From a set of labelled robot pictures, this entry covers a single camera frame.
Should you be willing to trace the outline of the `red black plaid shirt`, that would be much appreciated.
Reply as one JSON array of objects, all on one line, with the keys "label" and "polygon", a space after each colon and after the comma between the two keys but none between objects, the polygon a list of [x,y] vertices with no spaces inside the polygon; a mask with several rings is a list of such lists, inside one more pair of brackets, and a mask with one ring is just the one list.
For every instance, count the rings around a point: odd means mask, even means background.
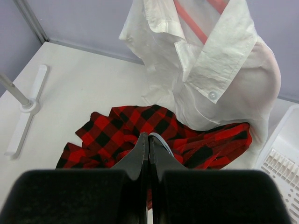
[{"label": "red black plaid shirt", "polygon": [[135,146],[141,133],[157,133],[185,167],[221,169],[251,145],[249,124],[233,123],[196,131],[158,106],[120,106],[108,116],[93,112],[76,131],[82,145],[66,144],[57,168],[111,168]]}]

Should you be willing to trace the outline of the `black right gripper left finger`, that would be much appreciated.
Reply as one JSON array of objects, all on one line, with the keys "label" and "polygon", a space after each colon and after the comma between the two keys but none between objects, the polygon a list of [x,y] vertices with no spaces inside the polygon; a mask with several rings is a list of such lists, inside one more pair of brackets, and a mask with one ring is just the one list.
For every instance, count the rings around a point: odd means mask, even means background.
[{"label": "black right gripper left finger", "polygon": [[3,224],[147,223],[148,136],[112,168],[31,170],[14,183]]}]

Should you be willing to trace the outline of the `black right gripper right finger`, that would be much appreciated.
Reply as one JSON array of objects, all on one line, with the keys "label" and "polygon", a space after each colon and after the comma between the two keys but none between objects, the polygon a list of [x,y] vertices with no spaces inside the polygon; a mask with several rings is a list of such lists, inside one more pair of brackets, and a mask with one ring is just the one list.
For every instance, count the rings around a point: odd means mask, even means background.
[{"label": "black right gripper right finger", "polygon": [[188,169],[149,137],[156,224],[289,224],[274,181],[258,170]]}]

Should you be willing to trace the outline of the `grey clothes hanger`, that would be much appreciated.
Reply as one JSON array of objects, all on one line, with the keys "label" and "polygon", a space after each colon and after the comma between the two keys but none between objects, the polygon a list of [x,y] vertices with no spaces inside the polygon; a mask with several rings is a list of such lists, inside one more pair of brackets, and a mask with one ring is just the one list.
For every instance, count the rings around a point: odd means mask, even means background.
[{"label": "grey clothes hanger", "polygon": [[151,137],[155,137],[160,143],[161,145],[164,147],[164,149],[172,156],[174,157],[174,154],[172,152],[172,150],[170,149],[169,145],[167,144],[167,142],[164,140],[164,138],[159,135],[158,133],[150,133],[149,136]]}]

